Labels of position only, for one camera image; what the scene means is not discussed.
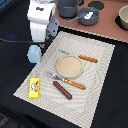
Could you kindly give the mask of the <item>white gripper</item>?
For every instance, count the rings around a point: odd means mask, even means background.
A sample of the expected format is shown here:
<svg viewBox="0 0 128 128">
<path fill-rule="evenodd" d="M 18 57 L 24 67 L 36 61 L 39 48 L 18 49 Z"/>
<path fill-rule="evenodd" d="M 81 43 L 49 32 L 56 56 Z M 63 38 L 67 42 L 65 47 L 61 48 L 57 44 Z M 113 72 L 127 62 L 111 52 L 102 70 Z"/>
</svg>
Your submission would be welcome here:
<svg viewBox="0 0 128 128">
<path fill-rule="evenodd" d="M 44 42 L 57 34 L 59 21 L 55 18 L 56 5 L 48 2 L 31 2 L 27 17 L 34 42 Z"/>
</svg>

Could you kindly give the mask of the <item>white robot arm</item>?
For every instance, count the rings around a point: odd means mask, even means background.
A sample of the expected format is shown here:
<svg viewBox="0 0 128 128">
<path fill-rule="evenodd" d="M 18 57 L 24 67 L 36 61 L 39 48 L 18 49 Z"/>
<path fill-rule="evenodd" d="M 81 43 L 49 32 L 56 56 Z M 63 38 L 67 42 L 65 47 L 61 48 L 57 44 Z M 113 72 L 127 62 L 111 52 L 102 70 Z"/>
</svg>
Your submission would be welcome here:
<svg viewBox="0 0 128 128">
<path fill-rule="evenodd" d="M 55 18 L 54 0 L 30 0 L 27 18 L 34 42 L 44 42 L 57 34 L 59 21 Z"/>
</svg>

